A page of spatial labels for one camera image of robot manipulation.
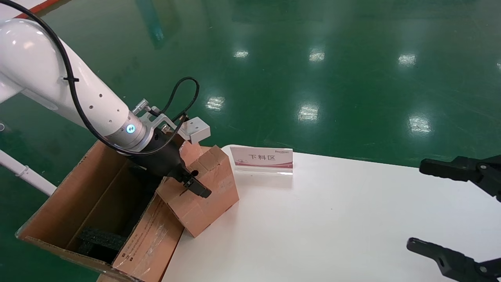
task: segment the cardboard flap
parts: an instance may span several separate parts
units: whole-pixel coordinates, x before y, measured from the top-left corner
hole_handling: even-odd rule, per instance
[[[125,161],[124,156],[103,143],[95,143],[16,236],[64,248]]]
[[[143,281],[159,281],[183,229],[169,207],[155,195],[113,267]]]
[[[173,178],[167,178],[156,192],[186,230],[196,237],[238,201],[238,192],[229,157],[217,146],[206,151],[188,169],[198,170],[196,178],[212,191],[207,199],[187,191]]]

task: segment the white table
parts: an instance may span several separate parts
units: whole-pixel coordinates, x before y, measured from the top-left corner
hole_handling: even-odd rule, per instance
[[[451,281],[410,237],[501,256],[501,204],[472,183],[301,153],[292,177],[235,179],[240,202],[183,234],[164,282]]]

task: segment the robotic arm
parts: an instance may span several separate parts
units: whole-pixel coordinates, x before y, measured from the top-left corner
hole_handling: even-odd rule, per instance
[[[192,143],[209,137],[210,128],[205,122],[198,117],[185,122],[187,115],[183,113],[176,125],[163,114],[165,110],[150,108],[145,99],[130,111],[42,20],[12,1],[0,0],[0,4],[17,8],[37,21],[11,19],[0,23],[0,103],[22,93],[89,129],[99,140],[152,174],[173,177],[201,197],[211,194],[195,178],[197,172],[187,170],[178,147],[171,142],[177,134]],[[193,78],[180,82],[188,79],[195,81],[198,93],[198,82]],[[147,112],[138,117],[143,109]],[[165,124],[172,128],[171,134],[159,128],[166,128]]]

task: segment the small cardboard box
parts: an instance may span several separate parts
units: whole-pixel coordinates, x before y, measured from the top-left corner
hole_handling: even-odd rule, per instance
[[[233,204],[238,202],[235,178],[229,157],[217,146],[203,153],[188,170],[198,171],[196,177],[212,191],[204,199],[186,190],[173,178],[165,178],[157,194],[167,203],[181,224],[197,237]]]
[[[187,163],[202,154],[198,145],[183,147]],[[144,184],[131,166],[124,156],[97,142],[16,236],[119,281],[158,282],[183,226],[154,193],[156,187],[144,197]],[[129,231],[121,234],[127,240],[118,255],[106,262],[76,252],[85,227],[115,234]]]

